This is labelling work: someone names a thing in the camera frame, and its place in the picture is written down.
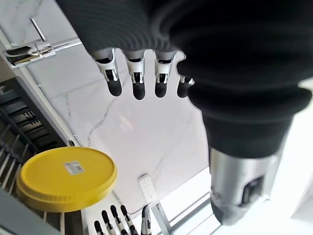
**robotic arm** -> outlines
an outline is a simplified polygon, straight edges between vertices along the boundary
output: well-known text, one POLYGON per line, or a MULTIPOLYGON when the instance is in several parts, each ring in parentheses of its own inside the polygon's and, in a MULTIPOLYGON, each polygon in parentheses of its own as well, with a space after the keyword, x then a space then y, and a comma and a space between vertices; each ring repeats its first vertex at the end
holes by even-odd
POLYGON ((144 53, 138 58, 132 55, 147 48, 158 52, 156 93, 162 97, 168 64, 175 56, 171 52, 185 53, 178 71, 182 84, 189 84, 191 78, 195 82, 188 95, 203 114, 213 212, 222 224, 236 223, 262 192, 264 175, 292 117, 311 99, 312 93, 298 83, 313 77, 313 2, 57 2, 109 87, 114 86, 113 95, 119 95, 121 88, 110 59, 112 48, 127 55, 139 99, 144 96, 140 76, 144 68, 134 63, 141 63, 144 53))

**yellow lid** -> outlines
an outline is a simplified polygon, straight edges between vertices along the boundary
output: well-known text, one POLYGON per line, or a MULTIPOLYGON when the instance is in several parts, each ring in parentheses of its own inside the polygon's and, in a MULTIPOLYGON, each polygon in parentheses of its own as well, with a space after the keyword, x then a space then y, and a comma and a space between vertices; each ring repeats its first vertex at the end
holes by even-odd
POLYGON ((100 201, 112 190, 117 170, 95 149, 55 148, 32 157, 17 178, 18 197, 46 212, 72 212, 100 201))

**black rubber fingertip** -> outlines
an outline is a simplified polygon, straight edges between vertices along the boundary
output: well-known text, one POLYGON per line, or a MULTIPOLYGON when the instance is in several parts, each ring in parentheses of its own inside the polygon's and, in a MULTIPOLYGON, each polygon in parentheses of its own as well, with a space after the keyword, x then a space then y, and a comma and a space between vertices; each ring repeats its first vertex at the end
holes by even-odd
POLYGON ((188 89, 190 87, 190 84, 188 83, 181 83, 179 82, 178 87, 177 87, 177 95, 180 98, 185 98, 188 96, 188 89))
POLYGON ((114 218, 118 217, 115 205, 111 205, 110 209, 111 209, 113 217, 114 218))
POLYGON ((162 98, 166 94, 167 83, 156 83, 155 93, 156 96, 162 98))
POLYGON ((96 220, 94 222, 94 228, 96 229, 97 232, 101 232, 102 231, 100 222, 98 220, 96 220))
POLYGON ((145 84, 144 83, 133 83, 133 94, 134 97, 138 100, 141 100, 145 97, 146 91, 145 91, 145 84))
POLYGON ((122 94, 122 86, 119 79, 117 81, 108 82, 108 87, 112 95, 120 96, 122 94))

